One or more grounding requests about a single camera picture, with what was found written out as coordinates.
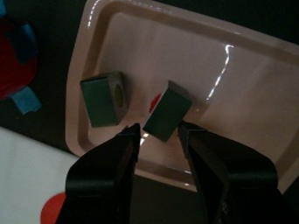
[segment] plastic tray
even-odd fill
[[[125,75],[127,112],[117,126],[91,128],[79,81],[113,71]],[[284,191],[299,173],[299,46],[152,1],[85,5],[66,86],[69,150],[81,156],[126,125],[143,125],[168,80],[190,93],[184,120],[268,156]],[[138,158],[135,174],[194,189],[176,133],[166,143],[143,135]]]

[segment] blue object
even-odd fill
[[[5,36],[11,42],[15,58],[21,64],[25,64],[25,62],[30,60],[38,52],[31,27],[25,24],[7,31]]]
[[[23,87],[9,97],[22,114],[30,111],[34,112],[41,107],[41,103],[29,87]]]
[[[3,0],[0,0],[0,17],[5,15],[5,3]]]

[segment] green foam cube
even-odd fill
[[[143,131],[165,142],[190,106],[188,91],[168,81],[168,87],[145,122]]]
[[[121,73],[105,73],[79,82],[91,127],[117,125],[126,113]]]

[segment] red object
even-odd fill
[[[149,109],[148,109],[148,112],[149,112],[149,113],[152,113],[152,111],[153,111],[153,109],[154,109],[154,105],[156,105],[156,103],[158,102],[160,98],[161,98],[161,94],[158,94],[158,95],[153,98],[153,100],[152,100],[152,102],[150,102],[150,107],[149,107]]]
[[[30,83],[35,73],[35,58],[22,65],[5,36],[14,27],[10,20],[0,18],[0,101]]]
[[[58,218],[63,200],[65,200],[65,193],[61,192],[51,198],[49,198],[49,200],[45,202],[41,209],[41,224],[54,224]]]

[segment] dark background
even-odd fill
[[[299,45],[299,1],[160,0],[222,19]],[[10,99],[0,101],[0,126],[67,151],[65,144],[65,85],[71,48],[85,0],[5,0],[7,17],[31,25],[38,54],[30,88],[41,101],[35,113],[21,115]],[[196,195],[135,177],[134,223],[196,223]],[[284,194],[299,214],[299,180]]]

